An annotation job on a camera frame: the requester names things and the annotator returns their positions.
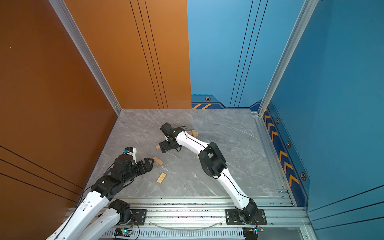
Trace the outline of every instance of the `vented panel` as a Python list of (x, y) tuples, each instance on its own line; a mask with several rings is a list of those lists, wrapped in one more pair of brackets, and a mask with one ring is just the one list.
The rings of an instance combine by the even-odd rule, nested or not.
[[(113, 238), (114, 231), (109, 230), (105, 232), (102, 238)], [(138, 229), (135, 229), (130, 237), (119, 237), (120, 239), (135, 239), (139, 234)], [(210, 230), (168, 230), (162, 228), (141, 228), (140, 239), (244, 239), (243, 231), (241, 228), (215, 228)]]

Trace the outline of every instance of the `metal corner post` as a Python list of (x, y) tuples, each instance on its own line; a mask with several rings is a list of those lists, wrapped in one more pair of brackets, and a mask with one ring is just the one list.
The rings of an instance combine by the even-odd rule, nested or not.
[(115, 110), (116, 114), (119, 115), (121, 112), (121, 106), (118, 100), (116, 99), (116, 96), (114, 95), (111, 87), (109, 86), (107, 79), (105, 79), (103, 72), (101, 71), (98, 63), (96, 62), (96, 59), (94, 58), (91, 50), (89, 49), (83, 35), (81, 34), (79, 28), (77, 27), (64, 1), (49, 0), (49, 2), (51, 3), (56, 14), (59, 16), (59, 19), (61, 20), (68, 34), (72, 38), (72, 41), (75, 43), (77, 49), (79, 50), (84, 61), (88, 65), (89, 69), (91, 70), (96, 81), (99, 83), (109, 103)]
[(293, 55), (293, 52), (296, 49), (297, 44), (300, 41), (301, 36), (312, 16), (314, 9), (316, 8), (317, 2), (319, 0), (305, 0), (303, 7), (301, 8), (300, 14), (297, 17), (296, 23), (293, 26), (291, 35), (285, 45), (283, 54), (277, 64), (276, 70), (273, 73), (272, 79), (268, 85), (268, 88), (264, 94), (263, 101), (260, 104), (258, 114), (263, 116), (269, 102), (272, 99), (273, 94), (277, 88), (277, 85), (280, 82), (281, 77), (284, 74), (285, 69), (288, 66), (288, 63)]

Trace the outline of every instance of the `gray marble floor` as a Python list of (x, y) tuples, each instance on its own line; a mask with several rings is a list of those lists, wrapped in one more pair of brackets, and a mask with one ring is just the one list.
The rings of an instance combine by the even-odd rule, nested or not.
[[(156, 145), (163, 141), (160, 126), (196, 129), (199, 139), (215, 142), (223, 153), (228, 169), (249, 196), (276, 196), (278, 185), (260, 141), (249, 109), (159, 109), (123, 110), (116, 121), (88, 186), (102, 176), (127, 146), (137, 148), (137, 160), (158, 157), (162, 166), (138, 176), (117, 197), (228, 196), (222, 186), (204, 173), (196, 154), (187, 148), (161, 153)], [(162, 184), (161, 173), (167, 174)]]

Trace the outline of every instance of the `white robotic arm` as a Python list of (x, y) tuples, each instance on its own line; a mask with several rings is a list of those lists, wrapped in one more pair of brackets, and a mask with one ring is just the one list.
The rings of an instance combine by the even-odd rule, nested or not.
[(135, 177), (151, 171), (153, 162), (149, 158), (136, 162), (136, 148), (127, 147), (124, 154), (115, 159), (113, 168), (96, 181), (75, 212), (47, 240), (96, 240), (117, 223), (129, 222), (132, 216), (130, 205), (117, 199), (87, 227), (95, 215)]
[(189, 135), (181, 127), (172, 128), (169, 123), (161, 126), (160, 130), (167, 138), (166, 141), (159, 144), (163, 153), (171, 149), (181, 149), (182, 146), (196, 153), (199, 156), (204, 172), (220, 182), (233, 200), (235, 207), (241, 210), (239, 213), (241, 221), (245, 224), (254, 222), (257, 214), (257, 206), (233, 179), (225, 164), (224, 156), (214, 142), (202, 142)]

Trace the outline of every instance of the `wooden block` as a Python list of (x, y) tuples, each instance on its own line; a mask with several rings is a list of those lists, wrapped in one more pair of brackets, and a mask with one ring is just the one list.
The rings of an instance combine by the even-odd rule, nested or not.
[(166, 176), (167, 176), (167, 175), (166, 175), (165, 173), (162, 173), (162, 174), (160, 175), (160, 177), (158, 178), (157, 182), (160, 183), (160, 184), (162, 184)]
[(163, 161), (161, 161), (160, 159), (158, 159), (157, 157), (153, 157), (153, 160), (158, 164), (158, 165), (163, 165)]
[(196, 130), (196, 129), (193, 129), (193, 130), (191, 130), (191, 131), (187, 131), (187, 133), (188, 133), (189, 135), (191, 135), (192, 137), (194, 137), (194, 138), (198, 138), (198, 137), (199, 137), (199, 134), (197, 133), (197, 130)]

